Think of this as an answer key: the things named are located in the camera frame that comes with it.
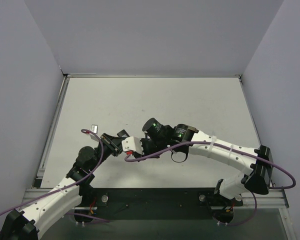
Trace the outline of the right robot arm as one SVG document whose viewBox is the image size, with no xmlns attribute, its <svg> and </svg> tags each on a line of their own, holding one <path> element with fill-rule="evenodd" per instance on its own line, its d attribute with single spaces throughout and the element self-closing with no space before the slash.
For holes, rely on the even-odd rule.
<svg viewBox="0 0 300 240">
<path fill-rule="evenodd" d="M 217 139 L 193 126 L 178 124 L 163 125 L 150 118 L 142 127 L 145 138 L 141 139 L 146 156 L 175 146 L 176 153 L 213 159 L 235 168 L 239 173 L 228 179 L 220 179 L 215 193 L 229 200 L 239 199 L 243 193 L 259 195 L 269 193 L 273 167 L 269 147 L 243 147 Z"/>
</svg>

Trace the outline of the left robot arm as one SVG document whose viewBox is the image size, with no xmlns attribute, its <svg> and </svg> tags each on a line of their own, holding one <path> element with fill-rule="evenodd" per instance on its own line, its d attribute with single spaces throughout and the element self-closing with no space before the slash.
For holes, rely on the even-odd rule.
<svg viewBox="0 0 300 240">
<path fill-rule="evenodd" d="M 0 240 L 40 240 L 47 230 L 72 208 L 86 206 L 93 199 L 90 183 L 93 171 L 109 156 L 123 151 L 122 141 L 129 137 L 125 130 L 111 136 L 97 137 L 98 146 L 85 146 L 78 152 L 72 168 L 50 192 L 37 198 L 31 205 L 12 210 L 5 218 Z"/>
</svg>

